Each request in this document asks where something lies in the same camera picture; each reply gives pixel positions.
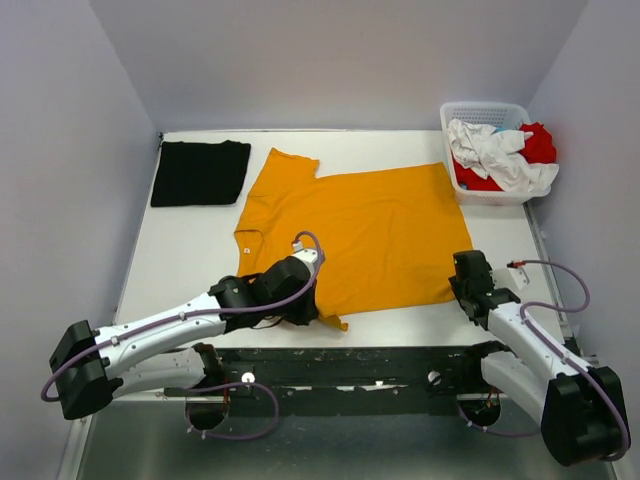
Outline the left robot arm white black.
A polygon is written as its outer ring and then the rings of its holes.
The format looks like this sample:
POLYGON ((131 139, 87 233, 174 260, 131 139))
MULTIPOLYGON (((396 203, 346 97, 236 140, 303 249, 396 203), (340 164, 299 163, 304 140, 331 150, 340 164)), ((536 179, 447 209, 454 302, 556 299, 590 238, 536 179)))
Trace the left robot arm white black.
POLYGON ((223 389, 225 375, 206 339, 252 329, 266 319, 306 326, 315 320, 323 258, 300 250, 263 273, 227 276, 195 298, 159 314, 111 327, 69 326, 49 359, 40 397, 67 420, 149 390, 180 396, 223 389))

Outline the yellow t shirt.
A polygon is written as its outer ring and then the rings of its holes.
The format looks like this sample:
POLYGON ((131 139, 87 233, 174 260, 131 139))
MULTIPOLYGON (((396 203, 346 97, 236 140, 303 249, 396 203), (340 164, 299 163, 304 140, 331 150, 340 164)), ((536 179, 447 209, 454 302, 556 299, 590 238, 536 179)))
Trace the yellow t shirt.
POLYGON ((471 249, 441 164, 318 177, 316 159, 272 149, 234 237, 241 276, 292 252, 296 234, 321 245, 315 301, 322 316, 453 300, 453 256, 471 249))

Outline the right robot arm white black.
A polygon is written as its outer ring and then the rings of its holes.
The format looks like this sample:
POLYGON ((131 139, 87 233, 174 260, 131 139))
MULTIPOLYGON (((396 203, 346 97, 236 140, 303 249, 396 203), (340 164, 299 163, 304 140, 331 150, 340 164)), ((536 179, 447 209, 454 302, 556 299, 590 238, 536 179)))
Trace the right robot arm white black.
POLYGON ((551 456, 563 466, 614 462, 631 446, 622 384, 609 367, 592 365, 544 330, 512 289, 497 282, 479 250, 453 256, 449 279, 458 304, 496 337, 480 357, 464 362, 469 390, 494 387, 538 426, 551 456))

